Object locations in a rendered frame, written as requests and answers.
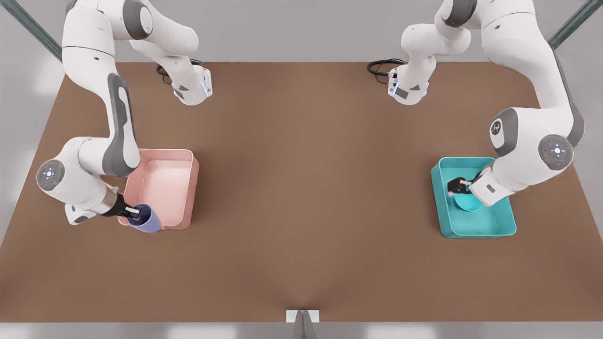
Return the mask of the blue cup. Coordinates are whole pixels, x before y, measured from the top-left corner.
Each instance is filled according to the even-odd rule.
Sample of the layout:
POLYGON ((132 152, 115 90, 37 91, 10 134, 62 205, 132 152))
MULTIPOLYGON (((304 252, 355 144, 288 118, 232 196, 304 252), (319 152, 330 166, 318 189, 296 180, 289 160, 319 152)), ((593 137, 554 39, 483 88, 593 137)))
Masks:
POLYGON ((138 218, 126 218, 128 225, 149 234, 162 229, 159 217, 148 204, 137 204, 133 208, 139 210, 138 218))

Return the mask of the teal bowl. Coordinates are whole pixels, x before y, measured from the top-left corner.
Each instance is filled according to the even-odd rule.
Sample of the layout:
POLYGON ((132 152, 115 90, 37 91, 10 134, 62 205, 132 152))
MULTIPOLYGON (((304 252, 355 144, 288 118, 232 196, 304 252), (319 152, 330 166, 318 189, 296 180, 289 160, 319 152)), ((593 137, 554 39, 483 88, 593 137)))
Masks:
POLYGON ((452 198, 455 206, 466 212, 477 212, 484 206, 473 194, 457 194, 452 198))

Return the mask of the teal box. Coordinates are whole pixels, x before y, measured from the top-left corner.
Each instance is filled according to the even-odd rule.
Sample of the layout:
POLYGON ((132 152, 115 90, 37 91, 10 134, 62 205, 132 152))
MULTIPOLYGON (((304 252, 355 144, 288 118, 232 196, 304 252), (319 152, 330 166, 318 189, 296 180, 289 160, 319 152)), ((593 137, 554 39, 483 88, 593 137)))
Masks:
POLYGON ((473 179, 491 157, 443 157, 431 170, 440 232, 449 239, 494 239, 517 231, 509 198, 491 207, 480 202, 466 187, 448 189, 461 180, 473 179))

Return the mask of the pink box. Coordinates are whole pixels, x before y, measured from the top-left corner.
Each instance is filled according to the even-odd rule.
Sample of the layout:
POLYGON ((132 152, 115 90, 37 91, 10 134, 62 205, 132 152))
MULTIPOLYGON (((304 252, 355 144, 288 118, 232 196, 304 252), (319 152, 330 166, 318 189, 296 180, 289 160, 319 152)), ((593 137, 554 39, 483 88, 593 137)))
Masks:
MULTIPOLYGON (((140 164, 127 177, 123 197, 131 206, 148 204, 161 222, 161 230, 189 227, 199 163, 186 149, 140 149, 140 164)), ((125 217, 121 225, 129 226, 125 217)))

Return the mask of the silver frame post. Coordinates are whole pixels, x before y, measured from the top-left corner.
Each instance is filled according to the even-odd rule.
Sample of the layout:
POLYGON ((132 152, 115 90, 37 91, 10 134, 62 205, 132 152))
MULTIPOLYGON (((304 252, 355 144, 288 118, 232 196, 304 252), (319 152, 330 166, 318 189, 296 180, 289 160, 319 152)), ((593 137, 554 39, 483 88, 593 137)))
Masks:
POLYGON ((17 0, 0 0, 0 6, 3 6, 59 62, 63 62, 62 47, 17 0))
POLYGON ((291 339, 318 339, 314 323, 319 322, 319 310, 287 310, 286 323, 293 323, 291 339))
POLYGON ((603 0, 586 0, 552 35, 548 41, 550 47, 554 51, 558 49, 601 6, 603 0))

